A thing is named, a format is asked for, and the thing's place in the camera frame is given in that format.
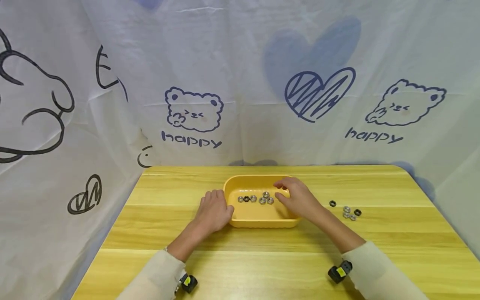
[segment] wooden table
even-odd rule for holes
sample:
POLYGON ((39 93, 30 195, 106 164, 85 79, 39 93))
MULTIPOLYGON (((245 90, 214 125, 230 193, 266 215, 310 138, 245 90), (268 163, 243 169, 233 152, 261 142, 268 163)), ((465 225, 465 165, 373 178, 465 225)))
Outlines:
MULTIPOLYGON (((480 264, 404 170, 395 166, 152 167, 140 177, 73 299, 115 299, 148 259, 193 218, 205 191, 237 174, 289 174, 365 239, 372 240, 431 299, 480 299, 480 264), (342 218, 348 205, 363 212, 342 218)), ((340 254, 317 228, 227 226, 187 262, 199 280, 178 299, 363 299, 326 273, 340 254)))

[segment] wrist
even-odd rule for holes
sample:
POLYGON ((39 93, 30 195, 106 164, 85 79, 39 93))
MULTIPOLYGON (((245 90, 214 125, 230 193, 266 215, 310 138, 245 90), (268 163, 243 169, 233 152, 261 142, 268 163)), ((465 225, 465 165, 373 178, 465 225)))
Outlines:
POLYGON ((196 220, 191 221, 185 228, 185 231, 189 235, 189 238, 197 243, 201 243, 210 235, 208 230, 205 229, 205 226, 202 226, 202 224, 196 220))
POLYGON ((311 222, 320 230, 324 231, 324 229, 331 226, 335 220, 337 220, 337 218, 328 209, 320 205, 315 211, 311 222))

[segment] cartoon bear face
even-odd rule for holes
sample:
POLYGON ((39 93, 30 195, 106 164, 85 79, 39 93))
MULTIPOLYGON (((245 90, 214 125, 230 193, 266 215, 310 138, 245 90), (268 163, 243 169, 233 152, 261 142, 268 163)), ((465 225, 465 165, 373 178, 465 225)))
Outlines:
POLYGON ((223 102, 215 94, 184 92, 173 86, 165 92, 165 101, 167 122, 174 127, 211 132, 220 126, 223 102))
POLYGON ((0 29, 0 164, 56 149, 74 109, 67 83, 14 50, 0 29))
POLYGON ((377 107, 367 115, 367 123, 387 126, 406 126, 418 122, 440 104, 447 91, 439 87, 399 80, 387 89, 377 107))

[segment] hand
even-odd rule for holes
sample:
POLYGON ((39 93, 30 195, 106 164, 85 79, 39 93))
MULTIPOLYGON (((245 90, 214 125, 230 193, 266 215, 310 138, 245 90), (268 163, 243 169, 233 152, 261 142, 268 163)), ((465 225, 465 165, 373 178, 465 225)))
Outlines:
POLYGON ((288 189, 290 198, 279 192, 275 197, 290 211, 313 222, 325 208, 318 202, 308 187, 298 178, 284 177, 273 184, 278 189, 288 189))
POLYGON ((222 190, 207 192, 200 200, 192 223, 208 236, 222 229, 232 219, 233 209, 233 206, 227 206, 222 190))

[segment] white sleeve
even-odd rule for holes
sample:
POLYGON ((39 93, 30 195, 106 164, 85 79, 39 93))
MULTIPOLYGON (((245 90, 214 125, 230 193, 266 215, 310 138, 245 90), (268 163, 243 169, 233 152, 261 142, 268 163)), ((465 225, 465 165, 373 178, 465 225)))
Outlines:
POLYGON ((165 250, 158 251, 117 300, 172 300, 185 264, 165 250))
POLYGON ((352 263, 350 278, 366 300, 428 300, 372 242, 342 257, 352 263))

